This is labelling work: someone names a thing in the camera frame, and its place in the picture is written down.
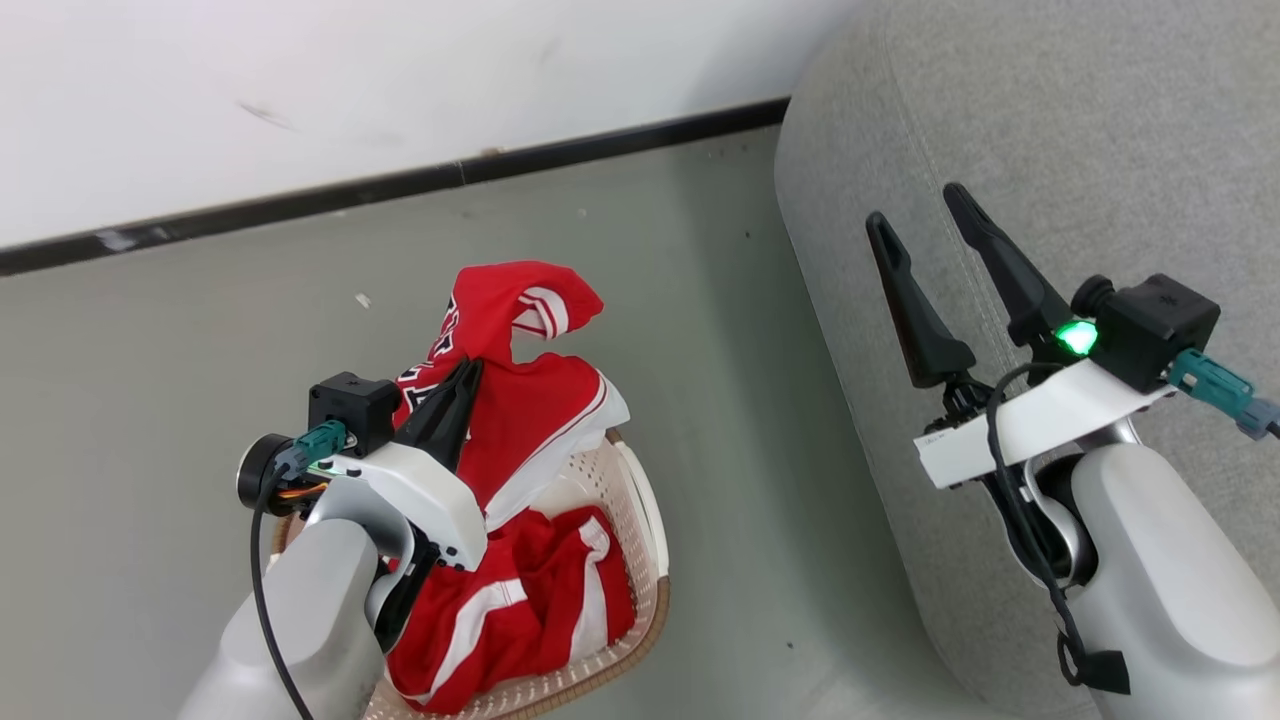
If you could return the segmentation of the grey fabric sofa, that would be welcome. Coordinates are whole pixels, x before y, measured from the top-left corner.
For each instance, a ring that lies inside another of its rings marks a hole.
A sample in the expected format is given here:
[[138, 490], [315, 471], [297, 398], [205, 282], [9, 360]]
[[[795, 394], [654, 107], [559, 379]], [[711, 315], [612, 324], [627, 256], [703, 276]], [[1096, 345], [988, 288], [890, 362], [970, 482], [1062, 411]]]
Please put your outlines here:
[[989, 496], [937, 489], [865, 232], [883, 213], [975, 375], [1025, 363], [943, 187], [1064, 296], [1164, 273], [1222, 316], [1210, 356], [1280, 404], [1280, 0], [860, 0], [806, 65], [774, 187], [931, 648], [959, 707], [1098, 720]]

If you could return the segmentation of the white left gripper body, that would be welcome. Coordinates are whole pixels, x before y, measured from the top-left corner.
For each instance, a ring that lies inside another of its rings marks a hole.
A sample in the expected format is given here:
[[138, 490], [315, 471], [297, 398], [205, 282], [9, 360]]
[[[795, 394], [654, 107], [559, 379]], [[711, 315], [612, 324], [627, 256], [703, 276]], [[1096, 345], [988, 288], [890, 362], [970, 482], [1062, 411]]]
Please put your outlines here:
[[488, 546], [483, 512], [471, 489], [430, 455], [389, 443], [367, 457], [332, 461], [332, 477], [307, 527], [353, 521], [392, 559], [407, 559], [420, 530], [448, 566], [477, 570]]

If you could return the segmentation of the red shorts with white stripe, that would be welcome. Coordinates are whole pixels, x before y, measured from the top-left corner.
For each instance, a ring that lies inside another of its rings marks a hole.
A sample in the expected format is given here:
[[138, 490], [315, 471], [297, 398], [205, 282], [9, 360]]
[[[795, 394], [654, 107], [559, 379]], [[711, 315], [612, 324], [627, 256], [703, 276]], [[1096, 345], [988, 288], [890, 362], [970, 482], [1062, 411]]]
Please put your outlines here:
[[426, 579], [387, 661], [422, 712], [453, 715], [494, 687], [545, 675], [620, 641], [635, 623], [623, 552], [595, 506], [534, 509], [489, 537], [476, 571]]

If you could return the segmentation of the black baseboard strip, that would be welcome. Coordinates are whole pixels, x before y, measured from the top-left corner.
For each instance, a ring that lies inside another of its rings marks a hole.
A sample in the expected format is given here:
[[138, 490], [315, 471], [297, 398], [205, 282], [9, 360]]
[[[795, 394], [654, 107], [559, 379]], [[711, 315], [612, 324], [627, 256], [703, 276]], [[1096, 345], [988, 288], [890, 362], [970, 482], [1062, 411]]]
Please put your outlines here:
[[788, 105], [790, 99], [783, 96], [603, 135], [0, 249], [0, 278], [749, 132], [780, 124]]

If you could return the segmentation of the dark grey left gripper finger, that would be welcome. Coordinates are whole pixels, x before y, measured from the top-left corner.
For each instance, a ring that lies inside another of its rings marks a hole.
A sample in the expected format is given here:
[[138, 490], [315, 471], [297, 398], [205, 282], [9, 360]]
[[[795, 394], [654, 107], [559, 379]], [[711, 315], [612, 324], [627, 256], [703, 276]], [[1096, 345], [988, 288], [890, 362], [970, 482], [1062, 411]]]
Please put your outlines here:
[[439, 421], [431, 432], [431, 456], [451, 471], [457, 471], [468, 438], [485, 364], [465, 357], [436, 388]]
[[413, 407], [407, 421], [396, 432], [397, 443], [420, 448], [430, 457], [433, 457], [433, 430], [439, 421], [439, 416], [436, 415], [439, 404], [438, 386], [425, 392], [421, 402]]

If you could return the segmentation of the red jersey with lettering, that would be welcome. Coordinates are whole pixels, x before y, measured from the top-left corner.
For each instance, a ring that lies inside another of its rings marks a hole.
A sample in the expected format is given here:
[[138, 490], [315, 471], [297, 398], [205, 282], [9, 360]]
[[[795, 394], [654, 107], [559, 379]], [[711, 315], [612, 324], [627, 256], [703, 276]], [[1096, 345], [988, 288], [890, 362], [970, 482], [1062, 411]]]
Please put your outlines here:
[[554, 340], [584, 328], [603, 307], [567, 266], [534, 260], [466, 266], [426, 359], [397, 378], [401, 427], [458, 361], [481, 363], [456, 474], [474, 492], [488, 530], [532, 505], [573, 454], [595, 448], [608, 429], [628, 420], [621, 392], [584, 359], [513, 355], [517, 334]]

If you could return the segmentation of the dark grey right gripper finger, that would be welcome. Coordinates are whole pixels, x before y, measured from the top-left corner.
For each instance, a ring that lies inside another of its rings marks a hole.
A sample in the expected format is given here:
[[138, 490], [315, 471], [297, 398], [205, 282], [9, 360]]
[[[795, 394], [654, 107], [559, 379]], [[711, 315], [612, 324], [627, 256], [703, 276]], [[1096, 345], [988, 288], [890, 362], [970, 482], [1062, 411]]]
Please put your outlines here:
[[969, 380], [977, 364], [956, 340], [913, 275], [913, 260], [888, 219], [873, 211], [865, 229], [911, 384], [927, 389]]
[[960, 183], [943, 187], [943, 201], [966, 246], [977, 251], [1007, 313], [1018, 346], [1047, 345], [1073, 320], [1068, 302]]

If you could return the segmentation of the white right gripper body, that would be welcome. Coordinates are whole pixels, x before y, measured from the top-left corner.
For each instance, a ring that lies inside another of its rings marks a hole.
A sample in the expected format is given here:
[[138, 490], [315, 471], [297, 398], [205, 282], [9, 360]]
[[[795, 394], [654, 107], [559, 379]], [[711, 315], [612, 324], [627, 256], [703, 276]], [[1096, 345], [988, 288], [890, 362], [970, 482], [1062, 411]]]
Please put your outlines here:
[[[1161, 398], [1170, 386], [1138, 393], [1096, 363], [1078, 357], [1033, 389], [997, 409], [996, 427], [1004, 457], [1011, 462], [1071, 443], [1125, 420]], [[995, 470], [987, 445], [983, 409], [955, 428], [932, 430], [914, 439], [925, 474], [937, 488], [948, 488]]]

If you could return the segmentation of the cream plastic laundry basket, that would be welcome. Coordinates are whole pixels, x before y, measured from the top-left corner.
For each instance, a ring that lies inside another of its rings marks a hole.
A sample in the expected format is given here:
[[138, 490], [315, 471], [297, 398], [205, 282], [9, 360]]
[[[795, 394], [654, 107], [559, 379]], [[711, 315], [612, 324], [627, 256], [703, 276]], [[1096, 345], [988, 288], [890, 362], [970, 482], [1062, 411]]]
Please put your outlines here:
[[539, 720], [637, 665], [666, 624], [669, 557], [649, 479], [614, 430], [607, 432], [598, 447], [571, 456], [529, 509], [553, 518], [585, 506], [605, 512], [626, 561], [635, 623], [620, 641], [557, 671], [504, 682], [475, 696], [453, 715], [411, 707], [390, 683], [387, 670], [364, 720]]

